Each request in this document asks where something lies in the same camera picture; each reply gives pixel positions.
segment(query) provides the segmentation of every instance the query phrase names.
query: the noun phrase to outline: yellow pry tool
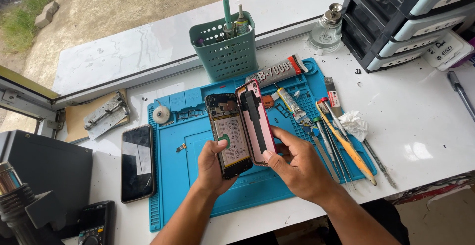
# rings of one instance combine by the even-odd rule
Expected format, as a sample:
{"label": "yellow pry tool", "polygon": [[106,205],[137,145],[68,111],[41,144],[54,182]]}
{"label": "yellow pry tool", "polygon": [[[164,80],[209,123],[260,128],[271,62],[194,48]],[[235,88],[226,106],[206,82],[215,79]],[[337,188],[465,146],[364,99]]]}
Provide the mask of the yellow pry tool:
{"label": "yellow pry tool", "polygon": [[371,182],[371,184],[376,186],[377,183],[376,183],[376,180],[374,179],[373,174],[371,174],[371,171],[368,169],[368,167],[364,163],[363,159],[361,159],[361,156],[358,154],[358,152],[354,149],[353,145],[350,142],[348,142],[345,138],[343,138],[343,135],[341,134],[341,132],[339,130],[335,129],[332,126],[332,124],[330,123],[328,118],[325,116],[325,114],[322,112],[322,110],[318,106],[318,102],[315,102],[315,106],[317,107],[318,112],[322,115],[321,116],[322,119],[328,125],[328,128],[336,136],[336,138],[341,143],[341,145],[343,145],[346,152],[352,158],[353,162],[356,164],[356,166],[361,171],[361,173],[363,173],[363,175]]}

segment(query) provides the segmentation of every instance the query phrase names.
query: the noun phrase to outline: person's left hand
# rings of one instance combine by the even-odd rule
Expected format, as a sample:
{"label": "person's left hand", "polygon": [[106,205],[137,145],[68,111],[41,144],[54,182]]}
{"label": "person's left hand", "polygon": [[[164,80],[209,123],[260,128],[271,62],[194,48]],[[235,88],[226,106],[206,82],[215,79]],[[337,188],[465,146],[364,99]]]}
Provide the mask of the person's left hand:
{"label": "person's left hand", "polygon": [[198,157],[198,178],[195,184],[202,190],[208,191],[215,197],[226,192],[236,181],[238,176],[225,180],[217,159],[217,153],[224,150],[228,141],[206,141]]}

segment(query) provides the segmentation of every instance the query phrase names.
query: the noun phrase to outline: multimeter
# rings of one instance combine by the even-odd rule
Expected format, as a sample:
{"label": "multimeter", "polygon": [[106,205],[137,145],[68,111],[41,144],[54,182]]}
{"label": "multimeter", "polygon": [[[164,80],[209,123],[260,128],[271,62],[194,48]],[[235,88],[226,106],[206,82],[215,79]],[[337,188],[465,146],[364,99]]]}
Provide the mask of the multimeter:
{"label": "multimeter", "polygon": [[79,217],[78,245],[112,245],[115,213],[112,200],[84,207]]}

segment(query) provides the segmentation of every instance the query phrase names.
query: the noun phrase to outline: phone battery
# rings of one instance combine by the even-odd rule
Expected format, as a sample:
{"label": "phone battery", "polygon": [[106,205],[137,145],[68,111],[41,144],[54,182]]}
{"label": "phone battery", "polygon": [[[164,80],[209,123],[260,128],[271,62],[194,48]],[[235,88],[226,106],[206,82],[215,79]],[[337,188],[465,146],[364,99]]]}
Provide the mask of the phone battery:
{"label": "phone battery", "polygon": [[250,158],[244,128],[239,115],[214,118],[218,140],[228,140],[228,146],[221,152],[224,167]]}

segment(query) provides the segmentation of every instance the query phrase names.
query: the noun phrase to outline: hand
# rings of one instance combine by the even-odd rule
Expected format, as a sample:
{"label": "hand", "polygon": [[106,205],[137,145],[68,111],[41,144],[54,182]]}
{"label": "hand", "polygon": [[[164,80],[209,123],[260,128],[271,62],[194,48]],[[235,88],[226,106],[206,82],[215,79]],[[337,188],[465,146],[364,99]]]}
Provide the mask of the hand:
{"label": "hand", "polygon": [[198,157],[198,178],[195,184],[214,197],[226,192],[238,178],[236,176],[230,180],[223,179],[217,153],[224,150],[226,145],[228,145],[228,141],[225,139],[220,141],[208,140]]}
{"label": "hand", "polygon": [[321,207],[331,202],[335,193],[343,189],[327,173],[313,145],[291,133],[271,126],[272,133],[282,143],[277,152],[264,151],[264,158],[298,197]]}

